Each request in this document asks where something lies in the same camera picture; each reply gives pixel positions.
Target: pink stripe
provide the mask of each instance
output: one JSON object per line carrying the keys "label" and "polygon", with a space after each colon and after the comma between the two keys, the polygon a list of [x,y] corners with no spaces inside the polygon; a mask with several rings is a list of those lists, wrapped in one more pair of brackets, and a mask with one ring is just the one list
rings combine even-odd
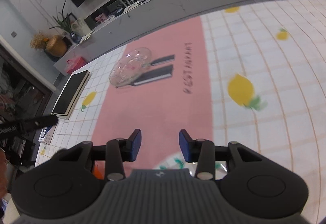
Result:
{"label": "pink stripe", "polygon": [[[133,41],[127,45],[125,54],[139,47],[149,48],[153,60],[175,54],[174,61],[151,68],[173,64],[173,77],[136,87],[110,86],[92,138],[94,145],[102,145],[110,139],[128,138],[134,129],[141,129],[142,145],[137,160],[125,164],[126,171],[131,167],[153,168],[180,151],[181,129],[186,129],[193,138],[213,138],[210,81],[200,17]],[[192,87],[184,84],[187,74],[192,77]]]}

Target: red container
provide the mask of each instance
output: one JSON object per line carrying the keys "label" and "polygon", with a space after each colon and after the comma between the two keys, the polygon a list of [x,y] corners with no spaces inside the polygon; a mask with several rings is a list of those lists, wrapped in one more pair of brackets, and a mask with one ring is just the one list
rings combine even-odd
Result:
{"label": "red container", "polygon": [[66,66],[66,73],[72,74],[75,70],[85,66],[87,62],[84,60],[83,57],[76,57],[73,59],[67,60],[68,65]]}

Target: person's hand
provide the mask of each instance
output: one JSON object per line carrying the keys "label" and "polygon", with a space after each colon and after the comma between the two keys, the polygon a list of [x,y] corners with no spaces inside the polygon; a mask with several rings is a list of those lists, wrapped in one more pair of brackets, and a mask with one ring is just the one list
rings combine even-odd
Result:
{"label": "person's hand", "polygon": [[6,178],[7,159],[4,151],[0,149],[0,198],[7,194],[8,180]]}

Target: yellow lemon print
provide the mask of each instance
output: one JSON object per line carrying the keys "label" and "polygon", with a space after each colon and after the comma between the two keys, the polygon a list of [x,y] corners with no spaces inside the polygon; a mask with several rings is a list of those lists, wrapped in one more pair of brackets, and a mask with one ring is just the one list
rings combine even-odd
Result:
{"label": "yellow lemon print", "polygon": [[278,34],[276,35],[277,40],[287,40],[288,37],[289,33],[284,28],[281,28],[280,32],[278,32]]}
{"label": "yellow lemon print", "polygon": [[252,83],[240,74],[236,74],[229,82],[228,94],[231,99],[240,106],[245,108],[255,109],[257,111],[263,110],[267,103],[261,102],[260,96],[255,95],[255,89]]}
{"label": "yellow lemon print", "polygon": [[230,8],[225,9],[225,12],[226,13],[235,13],[235,12],[239,11],[239,9],[240,9],[239,6],[237,6],[237,7],[230,7]]}
{"label": "yellow lemon print", "polygon": [[82,105],[81,105],[81,111],[84,112],[83,110],[94,100],[95,98],[95,95],[96,95],[97,92],[91,92],[89,93],[84,101],[82,102]]}

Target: clear glass bowl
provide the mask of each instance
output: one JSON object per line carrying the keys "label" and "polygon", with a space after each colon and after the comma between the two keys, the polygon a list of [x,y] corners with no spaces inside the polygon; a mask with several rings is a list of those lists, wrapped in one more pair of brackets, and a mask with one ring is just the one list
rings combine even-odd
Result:
{"label": "clear glass bowl", "polygon": [[136,80],[149,65],[152,52],[148,48],[138,48],[123,56],[113,67],[110,83],[121,87]]}

